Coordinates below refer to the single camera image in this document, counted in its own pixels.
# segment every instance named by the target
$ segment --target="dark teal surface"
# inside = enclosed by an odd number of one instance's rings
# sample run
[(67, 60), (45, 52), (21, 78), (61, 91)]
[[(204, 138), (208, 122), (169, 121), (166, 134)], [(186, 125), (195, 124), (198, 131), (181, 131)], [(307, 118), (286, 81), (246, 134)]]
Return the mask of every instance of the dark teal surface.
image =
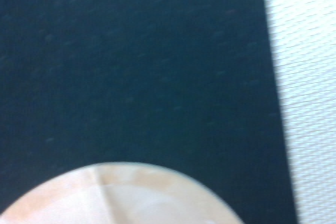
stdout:
[(100, 162), (166, 166), (294, 224), (262, 1), (0, 0), (0, 211)]

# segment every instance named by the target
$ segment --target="white textured wall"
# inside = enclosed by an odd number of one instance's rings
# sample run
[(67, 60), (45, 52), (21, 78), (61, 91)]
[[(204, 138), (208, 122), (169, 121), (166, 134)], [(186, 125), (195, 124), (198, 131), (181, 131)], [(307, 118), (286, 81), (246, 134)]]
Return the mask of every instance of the white textured wall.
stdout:
[(265, 0), (301, 224), (336, 224), (336, 0)]

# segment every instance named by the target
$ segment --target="dark fabric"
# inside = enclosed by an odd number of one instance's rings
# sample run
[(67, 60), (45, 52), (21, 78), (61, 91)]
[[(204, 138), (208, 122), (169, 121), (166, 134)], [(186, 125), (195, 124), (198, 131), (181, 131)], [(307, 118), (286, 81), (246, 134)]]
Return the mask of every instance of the dark fabric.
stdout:
[(0, 210), (100, 162), (178, 170), (294, 224), (261, 0), (0, 0)]

